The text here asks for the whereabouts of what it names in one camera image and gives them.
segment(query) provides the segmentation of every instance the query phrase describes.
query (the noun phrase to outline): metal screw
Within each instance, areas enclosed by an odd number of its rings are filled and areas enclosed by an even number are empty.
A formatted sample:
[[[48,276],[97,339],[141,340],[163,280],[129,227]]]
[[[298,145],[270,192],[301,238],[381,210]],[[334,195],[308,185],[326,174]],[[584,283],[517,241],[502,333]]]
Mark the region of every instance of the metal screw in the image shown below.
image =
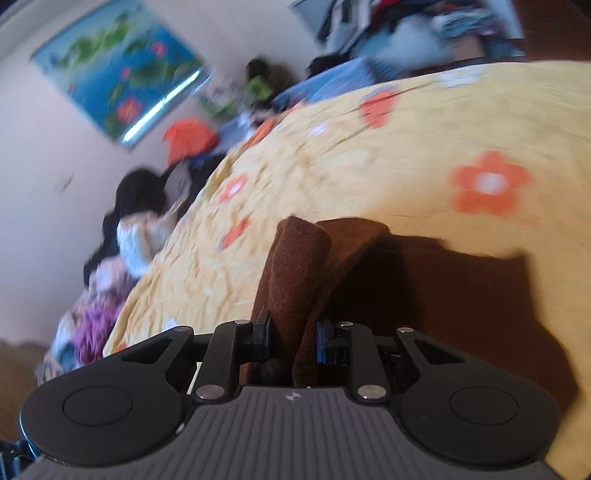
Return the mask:
[[[362,385],[358,388],[357,393],[360,397],[366,400],[377,400],[386,396],[386,389],[379,385]]]
[[[206,384],[201,385],[197,390],[195,390],[195,395],[203,400],[216,400],[220,397],[223,397],[226,391],[223,389],[221,385],[216,384]]]

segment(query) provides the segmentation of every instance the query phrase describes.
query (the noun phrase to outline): green item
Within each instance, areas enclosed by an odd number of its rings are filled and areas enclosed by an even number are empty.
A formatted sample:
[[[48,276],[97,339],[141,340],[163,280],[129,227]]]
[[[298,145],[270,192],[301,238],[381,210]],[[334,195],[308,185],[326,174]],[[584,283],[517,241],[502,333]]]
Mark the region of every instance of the green item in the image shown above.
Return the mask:
[[[260,76],[254,77],[248,82],[246,89],[254,96],[255,102],[262,102],[273,95],[273,89]]]
[[[201,97],[200,103],[203,109],[209,113],[209,115],[220,121],[226,122],[232,118],[236,118],[239,113],[238,107],[233,102],[220,105],[208,100],[207,98]]]

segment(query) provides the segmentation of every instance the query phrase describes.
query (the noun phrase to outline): bed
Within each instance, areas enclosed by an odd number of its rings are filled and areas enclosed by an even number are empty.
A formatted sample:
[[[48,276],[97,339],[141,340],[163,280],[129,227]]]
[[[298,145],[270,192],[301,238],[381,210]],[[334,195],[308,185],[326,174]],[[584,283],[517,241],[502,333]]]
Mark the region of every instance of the bed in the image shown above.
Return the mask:
[[[226,157],[129,296],[105,355],[174,325],[205,333],[250,317],[277,222],[290,214],[361,216],[470,254],[524,249],[538,315],[580,387],[548,462],[582,480],[591,472],[591,64],[492,64],[455,87],[449,75],[461,72],[445,75],[387,84],[398,94],[381,128],[358,108],[369,87],[296,109]],[[492,157],[513,173],[487,169]],[[475,171],[485,175],[470,189]],[[509,196],[479,203],[505,181]]]

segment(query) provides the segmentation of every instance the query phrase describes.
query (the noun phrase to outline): blue water painting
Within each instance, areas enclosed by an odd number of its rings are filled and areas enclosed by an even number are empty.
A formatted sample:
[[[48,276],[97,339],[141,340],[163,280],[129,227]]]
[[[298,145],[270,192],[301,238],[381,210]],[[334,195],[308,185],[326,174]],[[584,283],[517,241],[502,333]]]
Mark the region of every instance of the blue water painting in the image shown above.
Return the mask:
[[[137,0],[114,0],[57,34],[33,62],[120,140],[202,62]]]

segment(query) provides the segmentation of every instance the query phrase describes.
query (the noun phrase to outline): white wall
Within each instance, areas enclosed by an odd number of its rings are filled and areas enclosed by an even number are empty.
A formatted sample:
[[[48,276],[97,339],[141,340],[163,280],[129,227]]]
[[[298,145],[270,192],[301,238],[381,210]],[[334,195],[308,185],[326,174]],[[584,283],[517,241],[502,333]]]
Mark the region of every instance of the white wall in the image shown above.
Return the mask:
[[[185,101],[131,152],[112,144],[30,63],[101,0],[34,0],[0,25],[0,337],[49,343],[82,290],[104,214],[130,169],[165,168],[161,141]],[[258,54],[302,74],[316,46],[285,0],[147,0],[210,65],[240,79]],[[72,177],[64,192],[61,186]]]

